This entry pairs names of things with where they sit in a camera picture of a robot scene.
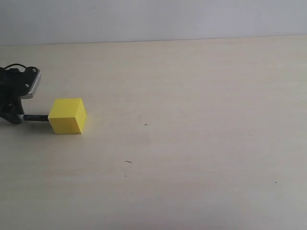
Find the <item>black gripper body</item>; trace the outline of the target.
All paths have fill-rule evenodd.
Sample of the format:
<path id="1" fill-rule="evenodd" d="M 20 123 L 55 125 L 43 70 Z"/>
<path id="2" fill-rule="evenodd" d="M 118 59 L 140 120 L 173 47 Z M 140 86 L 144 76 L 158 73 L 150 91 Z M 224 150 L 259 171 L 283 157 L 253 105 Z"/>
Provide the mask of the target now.
<path id="1" fill-rule="evenodd" d="M 0 69 L 0 112 L 12 113 L 12 99 L 21 97 L 18 90 L 20 78 L 24 71 L 18 68 L 1 68 Z"/>

